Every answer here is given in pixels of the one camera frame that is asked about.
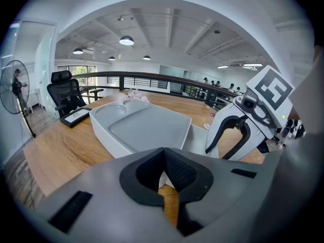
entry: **chair headrest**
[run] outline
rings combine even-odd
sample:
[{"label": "chair headrest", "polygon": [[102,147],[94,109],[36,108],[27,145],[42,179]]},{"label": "chair headrest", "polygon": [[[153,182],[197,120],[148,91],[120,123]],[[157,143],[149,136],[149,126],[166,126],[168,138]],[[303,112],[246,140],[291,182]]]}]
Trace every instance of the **chair headrest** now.
[{"label": "chair headrest", "polygon": [[51,77],[51,82],[57,83],[57,82],[61,82],[64,80],[71,79],[71,77],[72,77],[72,74],[69,70],[53,72],[52,77]]}]

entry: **railing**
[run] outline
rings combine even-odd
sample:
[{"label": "railing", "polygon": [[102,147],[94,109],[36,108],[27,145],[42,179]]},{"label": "railing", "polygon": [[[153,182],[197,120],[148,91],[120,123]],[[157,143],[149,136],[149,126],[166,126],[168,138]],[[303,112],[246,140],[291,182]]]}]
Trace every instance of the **railing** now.
[{"label": "railing", "polygon": [[139,89],[141,91],[148,91],[153,93],[168,94],[172,96],[190,98],[198,101],[203,101],[210,107],[221,109],[229,104],[233,97],[237,94],[232,93],[226,89],[216,86],[204,84],[198,81],[189,80],[181,77],[161,75],[154,73],[142,72],[121,72],[121,71],[105,71],[93,72],[86,74],[74,75],[73,78],[84,77],[106,77],[107,86],[88,86],[89,88],[108,88],[124,90],[129,88],[130,85],[141,85],[147,87],[167,89],[168,82],[182,84],[181,92],[179,93],[166,93],[153,90]]}]

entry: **wooden handrail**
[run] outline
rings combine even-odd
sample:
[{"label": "wooden handrail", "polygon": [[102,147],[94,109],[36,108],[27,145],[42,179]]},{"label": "wooden handrail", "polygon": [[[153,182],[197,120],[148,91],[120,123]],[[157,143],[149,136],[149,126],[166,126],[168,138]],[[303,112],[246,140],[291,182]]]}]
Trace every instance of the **wooden handrail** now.
[{"label": "wooden handrail", "polygon": [[232,93],[224,88],[219,88],[217,86],[212,86],[209,84],[201,83],[198,81],[185,79],[182,77],[170,76],[170,75],[161,75],[155,73],[144,73],[144,72],[128,72],[128,71],[103,71],[103,72],[92,72],[79,75],[73,75],[73,78],[84,78],[84,77],[108,77],[108,76],[123,76],[123,77],[135,77],[135,78],[146,78],[146,79],[155,79],[162,80],[172,83],[185,84],[188,86],[195,86],[202,89],[218,91],[224,95],[230,97],[236,97],[237,94]]}]

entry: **wooden tabletop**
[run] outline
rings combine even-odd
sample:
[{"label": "wooden tabletop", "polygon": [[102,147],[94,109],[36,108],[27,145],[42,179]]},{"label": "wooden tabletop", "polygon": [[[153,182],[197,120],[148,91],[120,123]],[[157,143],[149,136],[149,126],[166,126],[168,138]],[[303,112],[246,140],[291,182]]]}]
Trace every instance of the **wooden tabletop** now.
[{"label": "wooden tabletop", "polygon": [[[113,93],[88,104],[96,108],[124,98],[127,90]],[[158,93],[142,92],[150,103],[182,113],[192,119],[192,124],[204,128],[210,108],[203,102]],[[219,156],[223,157],[241,139],[237,129],[228,129],[219,141]],[[29,168],[45,196],[61,187],[73,177],[95,164],[112,160],[94,134],[90,118],[70,129],[59,121],[37,136],[24,148]],[[255,149],[242,161],[261,164],[264,156]],[[159,194],[165,197],[165,214],[177,223],[178,198],[175,189],[165,185]]]}]

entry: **wooden floor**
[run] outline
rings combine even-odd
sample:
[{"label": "wooden floor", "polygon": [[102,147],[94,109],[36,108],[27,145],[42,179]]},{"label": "wooden floor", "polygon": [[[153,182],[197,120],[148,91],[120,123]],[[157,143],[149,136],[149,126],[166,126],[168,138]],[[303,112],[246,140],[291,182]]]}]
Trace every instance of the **wooden floor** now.
[{"label": "wooden floor", "polygon": [[40,106],[33,107],[33,111],[34,114],[30,113],[26,116],[26,119],[28,120],[32,131],[36,135],[41,134],[45,129],[47,129],[47,127],[58,120],[48,115],[46,110]]},{"label": "wooden floor", "polygon": [[[58,121],[56,118],[48,116],[45,109],[35,107],[33,110],[34,114],[28,115],[27,119],[36,135],[39,135],[55,121]],[[268,140],[267,144],[269,151],[279,150],[274,141]],[[20,148],[8,161],[5,166],[4,174],[13,198],[33,210],[44,197],[44,194],[36,184],[30,172],[23,152],[23,147]],[[166,208],[169,208],[169,211],[176,212],[178,206],[166,206]]]}]

